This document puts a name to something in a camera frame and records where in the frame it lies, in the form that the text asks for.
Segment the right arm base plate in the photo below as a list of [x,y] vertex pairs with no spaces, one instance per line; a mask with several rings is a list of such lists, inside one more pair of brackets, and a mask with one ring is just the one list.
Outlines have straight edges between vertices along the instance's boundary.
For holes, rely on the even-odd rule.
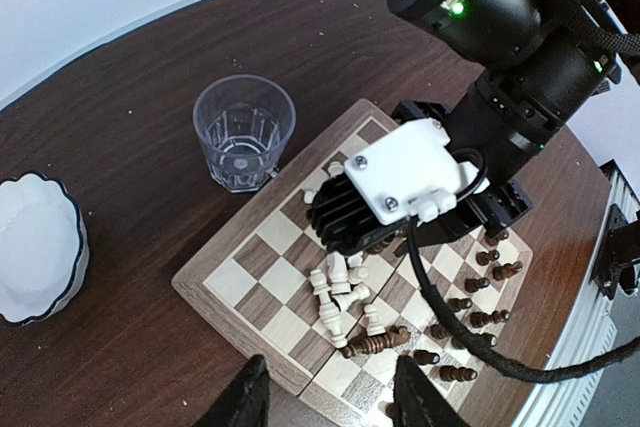
[[633,296],[639,288],[639,219],[628,221],[616,203],[609,209],[591,279],[610,300],[618,289]]

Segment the white scalloped bowl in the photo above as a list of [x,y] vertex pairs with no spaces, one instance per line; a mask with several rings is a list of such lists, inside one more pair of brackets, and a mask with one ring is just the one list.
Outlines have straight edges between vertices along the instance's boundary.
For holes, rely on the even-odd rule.
[[35,171],[1,182],[1,318],[42,321],[80,291],[90,260],[81,209],[62,182]]

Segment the dark chess piece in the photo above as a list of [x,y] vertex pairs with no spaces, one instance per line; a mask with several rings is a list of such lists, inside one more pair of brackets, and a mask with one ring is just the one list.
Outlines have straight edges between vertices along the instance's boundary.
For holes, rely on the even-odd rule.
[[468,293],[476,293],[482,289],[489,287],[490,284],[490,279],[487,277],[467,278],[464,282],[464,289]]
[[436,340],[447,339],[451,333],[440,324],[433,324],[428,328],[429,335]]
[[457,313],[470,309],[473,302],[470,298],[450,298],[447,300],[447,305],[454,313]]
[[[475,334],[473,340],[476,344],[486,345],[491,348],[497,345],[497,337],[488,332]],[[454,337],[451,338],[451,347],[456,350],[466,349],[466,346],[459,339]]]
[[497,249],[489,251],[480,251],[476,254],[475,260],[479,266],[487,266],[500,258],[500,252]]
[[478,372],[472,368],[445,365],[439,368],[438,375],[443,382],[470,382],[478,377]]
[[440,362],[440,355],[428,350],[418,349],[413,352],[413,359],[420,366],[436,365]]
[[511,317],[509,310],[496,310],[492,313],[473,312],[470,315],[470,324],[474,328],[483,328],[489,324],[506,323]]

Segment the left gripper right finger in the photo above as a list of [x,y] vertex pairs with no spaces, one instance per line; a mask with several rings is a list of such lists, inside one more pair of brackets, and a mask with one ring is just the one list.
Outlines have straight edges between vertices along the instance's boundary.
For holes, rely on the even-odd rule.
[[416,362],[407,355],[397,359],[394,376],[392,422],[403,427],[468,427]]

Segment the pile of white chess pieces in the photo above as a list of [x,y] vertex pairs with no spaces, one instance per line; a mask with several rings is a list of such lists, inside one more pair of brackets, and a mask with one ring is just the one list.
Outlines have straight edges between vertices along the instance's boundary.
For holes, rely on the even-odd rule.
[[382,229],[371,209],[346,175],[345,166],[337,161],[329,164],[329,178],[318,189],[305,194],[310,204],[306,217],[328,252],[328,274],[310,275],[314,294],[320,299],[320,319],[331,334],[336,348],[347,345],[342,327],[343,311],[358,299],[369,295],[368,289],[353,288],[359,279],[349,279],[346,258],[362,252],[381,238]]

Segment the aluminium front rail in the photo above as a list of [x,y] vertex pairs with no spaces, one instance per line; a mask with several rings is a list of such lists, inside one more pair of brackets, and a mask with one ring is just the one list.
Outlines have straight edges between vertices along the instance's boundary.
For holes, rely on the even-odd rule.
[[[607,238],[616,228],[636,219],[639,200],[619,165],[610,160],[601,170],[611,185],[605,217],[594,253],[568,320],[547,362],[549,368],[589,360],[613,348],[617,328],[610,317],[613,299],[604,288],[615,291],[612,280],[596,279],[596,266],[605,257]],[[521,408],[515,426],[578,426],[594,397],[602,373],[555,384],[537,384]]]

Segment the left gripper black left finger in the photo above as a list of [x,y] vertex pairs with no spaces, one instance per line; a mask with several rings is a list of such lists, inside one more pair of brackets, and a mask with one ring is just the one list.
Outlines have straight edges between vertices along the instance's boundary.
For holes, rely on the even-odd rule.
[[263,355],[252,356],[193,427],[267,427],[270,375]]

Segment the clear drinking glass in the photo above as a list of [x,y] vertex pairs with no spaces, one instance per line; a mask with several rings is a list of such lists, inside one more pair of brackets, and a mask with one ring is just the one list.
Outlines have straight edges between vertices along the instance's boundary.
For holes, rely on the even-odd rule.
[[277,175],[297,112],[272,80],[232,75],[204,89],[192,119],[211,177],[238,194],[256,192]]

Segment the pile of dark chess pieces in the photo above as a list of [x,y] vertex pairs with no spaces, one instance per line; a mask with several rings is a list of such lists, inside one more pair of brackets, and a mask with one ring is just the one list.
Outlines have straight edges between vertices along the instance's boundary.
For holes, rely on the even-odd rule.
[[393,349],[406,344],[411,333],[406,326],[393,327],[389,331],[362,338],[358,342],[349,343],[340,350],[344,358],[354,358],[360,355],[374,355],[387,349]]

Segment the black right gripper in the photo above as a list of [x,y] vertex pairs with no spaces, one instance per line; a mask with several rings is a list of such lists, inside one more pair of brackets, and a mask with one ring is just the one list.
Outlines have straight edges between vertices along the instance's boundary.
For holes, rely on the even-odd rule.
[[[604,27],[598,0],[581,0]],[[561,19],[561,0],[387,0],[389,10],[483,67],[452,109],[427,111],[444,125],[449,150],[479,152],[488,187],[417,230],[422,246],[456,241],[478,227],[498,234],[531,203],[516,174],[604,82],[618,83],[617,56],[588,44]]]

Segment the dark chess piece front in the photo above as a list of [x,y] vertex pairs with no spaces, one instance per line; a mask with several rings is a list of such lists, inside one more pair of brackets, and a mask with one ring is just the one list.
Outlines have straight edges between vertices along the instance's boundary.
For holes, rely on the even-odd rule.
[[472,368],[445,365],[439,368],[438,375],[443,382],[470,382],[478,377],[478,372]]

